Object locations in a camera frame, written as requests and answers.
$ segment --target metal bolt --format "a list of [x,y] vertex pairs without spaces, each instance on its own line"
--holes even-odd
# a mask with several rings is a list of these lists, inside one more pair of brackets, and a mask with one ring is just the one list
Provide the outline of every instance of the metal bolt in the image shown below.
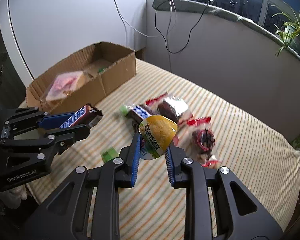
[[191,163],[193,163],[193,159],[191,159],[191,158],[184,158],[184,159],[183,159],[183,162],[184,162],[185,164],[191,164]]
[[122,162],[123,162],[123,160],[121,158],[114,158],[113,159],[114,164],[121,164]]
[[75,168],[76,173],[83,173],[85,170],[86,170],[86,168],[83,166],[79,166],[79,167]]
[[37,155],[37,158],[38,158],[39,160],[43,160],[43,159],[45,158],[45,155],[44,155],[43,153],[39,153],[39,154]]
[[223,174],[228,174],[230,172],[230,170],[228,169],[228,167],[223,166],[220,168],[221,173]]

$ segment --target striped tablecloth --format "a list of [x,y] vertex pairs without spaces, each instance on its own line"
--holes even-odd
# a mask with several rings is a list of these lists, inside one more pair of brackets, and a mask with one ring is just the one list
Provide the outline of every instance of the striped tablecloth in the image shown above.
[[[101,166],[102,151],[114,147],[120,152],[130,145],[131,120],[116,115],[121,104],[143,103],[165,91],[183,98],[195,117],[211,115],[222,164],[237,175],[284,230],[298,198],[300,152],[252,115],[188,80],[140,60],[137,75],[96,105],[104,118],[91,129],[89,137],[55,156],[50,175],[28,184],[37,201],[43,202],[77,166]],[[189,153],[186,129],[181,129],[178,136],[178,146]],[[140,160],[136,186],[121,189],[119,194],[121,239],[183,239],[185,205],[185,190],[170,186],[164,156]],[[215,235],[213,205],[211,214]]]

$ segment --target yellow snack package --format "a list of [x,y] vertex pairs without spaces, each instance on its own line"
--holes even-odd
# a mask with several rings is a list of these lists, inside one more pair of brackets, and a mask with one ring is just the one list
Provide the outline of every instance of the yellow snack package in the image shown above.
[[168,148],[177,129],[175,122],[162,115],[152,115],[144,119],[139,125],[139,132],[153,149],[141,154],[140,157],[145,160],[159,158]]

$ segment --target open cardboard box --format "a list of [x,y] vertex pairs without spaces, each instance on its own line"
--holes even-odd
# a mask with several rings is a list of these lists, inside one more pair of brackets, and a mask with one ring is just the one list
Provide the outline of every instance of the open cardboard box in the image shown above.
[[[77,70],[88,73],[91,79],[53,106],[42,103],[40,97],[58,74]],[[109,42],[92,44],[61,60],[36,78],[26,89],[27,106],[37,106],[50,114],[77,111],[87,103],[95,105],[136,73],[133,50]]]

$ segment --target green fabric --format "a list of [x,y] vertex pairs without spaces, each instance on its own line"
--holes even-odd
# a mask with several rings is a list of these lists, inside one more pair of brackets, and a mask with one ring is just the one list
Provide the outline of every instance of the green fabric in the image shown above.
[[[178,12],[202,13],[204,8],[207,6],[207,4],[191,1],[191,0],[173,0],[173,1],[176,6],[176,11]],[[170,5],[168,0],[154,0],[152,3],[152,8],[158,11],[170,11]],[[224,10],[222,8],[213,5],[209,5],[209,7],[205,10],[204,13],[213,14],[215,16],[218,16],[220,18],[232,22],[242,23],[243,25],[249,27],[250,29],[268,37],[278,45],[283,46],[283,42],[279,38],[277,38],[271,32],[262,28],[260,25],[254,23],[252,20],[248,18],[242,17],[238,14],[235,14],[233,12]],[[290,52],[290,54],[292,54],[298,60],[300,60],[300,56],[292,48],[288,47],[287,51]]]

